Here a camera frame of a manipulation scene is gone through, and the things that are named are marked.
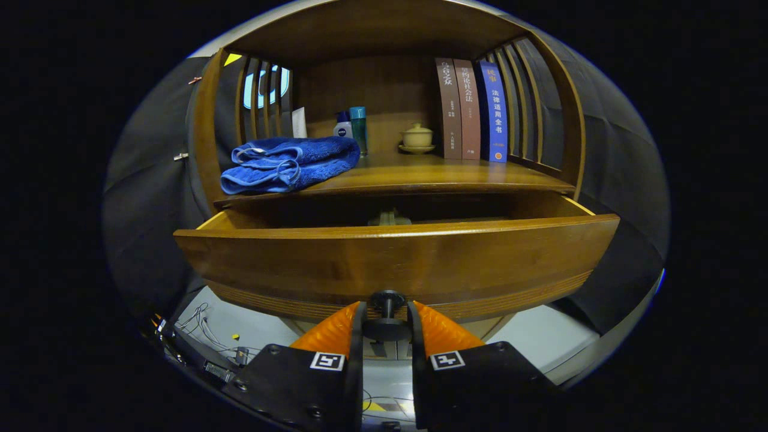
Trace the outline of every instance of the cabinet top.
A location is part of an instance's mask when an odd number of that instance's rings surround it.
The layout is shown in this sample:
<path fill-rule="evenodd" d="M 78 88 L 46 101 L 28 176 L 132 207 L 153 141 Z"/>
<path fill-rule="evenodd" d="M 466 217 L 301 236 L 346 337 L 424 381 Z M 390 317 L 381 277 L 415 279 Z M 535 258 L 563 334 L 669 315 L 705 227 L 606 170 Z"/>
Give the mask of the cabinet top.
<path fill-rule="evenodd" d="M 336 0 L 271 21 L 227 45 L 286 68 L 370 55 L 474 60 L 527 29 L 446 0 Z"/>

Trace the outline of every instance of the blue book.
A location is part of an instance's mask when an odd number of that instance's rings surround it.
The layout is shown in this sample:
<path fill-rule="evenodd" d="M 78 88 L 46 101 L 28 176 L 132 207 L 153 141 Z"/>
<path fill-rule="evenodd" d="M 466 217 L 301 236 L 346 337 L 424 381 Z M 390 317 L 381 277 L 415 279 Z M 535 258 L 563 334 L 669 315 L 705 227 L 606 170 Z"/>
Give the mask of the blue book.
<path fill-rule="evenodd" d="M 508 150 L 507 102 L 498 66 L 479 61 L 475 66 L 480 91 L 480 157 L 491 162 L 506 162 Z"/>

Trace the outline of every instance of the open drawer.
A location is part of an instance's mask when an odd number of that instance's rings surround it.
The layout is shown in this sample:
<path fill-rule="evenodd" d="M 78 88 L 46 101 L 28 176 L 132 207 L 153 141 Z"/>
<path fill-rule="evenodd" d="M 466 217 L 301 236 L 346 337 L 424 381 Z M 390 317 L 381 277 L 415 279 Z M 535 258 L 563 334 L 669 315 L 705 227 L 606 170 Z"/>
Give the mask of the open drawer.
<path fill-rule="evenodd" d="M 369 226 L 393 208 L 411 224 Z M 554 191 L 284 195 L 174 237 L 219 297 L 256 311 L 318 322 L 393 289 L 469 322 L 576 291 L 618 222 Z"/>

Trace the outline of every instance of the folded towel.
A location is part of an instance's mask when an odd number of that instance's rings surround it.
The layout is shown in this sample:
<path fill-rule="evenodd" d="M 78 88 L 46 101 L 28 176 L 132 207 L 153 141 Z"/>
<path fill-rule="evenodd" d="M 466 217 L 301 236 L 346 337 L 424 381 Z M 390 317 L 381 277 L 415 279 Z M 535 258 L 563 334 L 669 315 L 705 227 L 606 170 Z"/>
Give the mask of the folded towel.
<path fill-rule="evenodd" d="M 221 174 L 227 194 L 300 191 L 357 165 L 360 147 L 352 138 L 267 138 L 232 150 L 238 164 Z"/>

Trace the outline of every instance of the teal bottle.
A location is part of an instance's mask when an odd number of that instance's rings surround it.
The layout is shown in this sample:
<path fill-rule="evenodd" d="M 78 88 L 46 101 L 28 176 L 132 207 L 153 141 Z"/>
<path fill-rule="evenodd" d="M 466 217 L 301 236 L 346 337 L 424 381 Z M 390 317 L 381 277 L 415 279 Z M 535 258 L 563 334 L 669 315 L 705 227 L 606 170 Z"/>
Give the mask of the teal bottle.
<path fill-rule="evenodd" d="M 360 146 L 360 156 L 368 154 L 368 128 L 366 128 L 366 107 L 351 107 L 352 135 Z"/>

